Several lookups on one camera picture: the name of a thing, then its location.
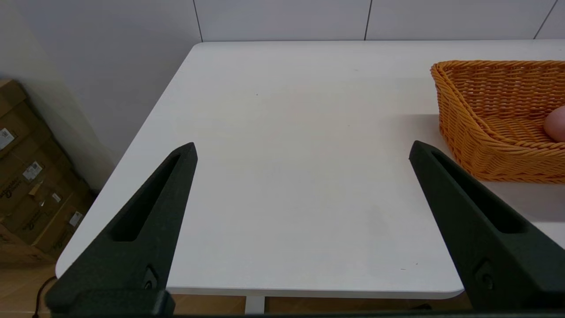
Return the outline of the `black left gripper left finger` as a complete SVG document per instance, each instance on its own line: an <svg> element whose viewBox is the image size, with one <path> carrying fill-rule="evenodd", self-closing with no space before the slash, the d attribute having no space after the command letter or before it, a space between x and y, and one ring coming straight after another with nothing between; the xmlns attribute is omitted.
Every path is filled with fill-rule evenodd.
<svg viewBox="0 0 565 318"><path fill-rule="evenodd" d="M172 317L167 281L198 156L172 151L45 295L53 317Z"/></svg>

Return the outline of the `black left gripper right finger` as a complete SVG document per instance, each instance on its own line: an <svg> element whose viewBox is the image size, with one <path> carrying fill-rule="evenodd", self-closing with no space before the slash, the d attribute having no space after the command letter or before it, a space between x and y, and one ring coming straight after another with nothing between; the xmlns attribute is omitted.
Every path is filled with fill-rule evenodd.
<svg viewBox="0 0 565 318"><path fill-rule="evenodd" d="M409 160L472 306L564 310L564 249L436 147Z"/></svg>

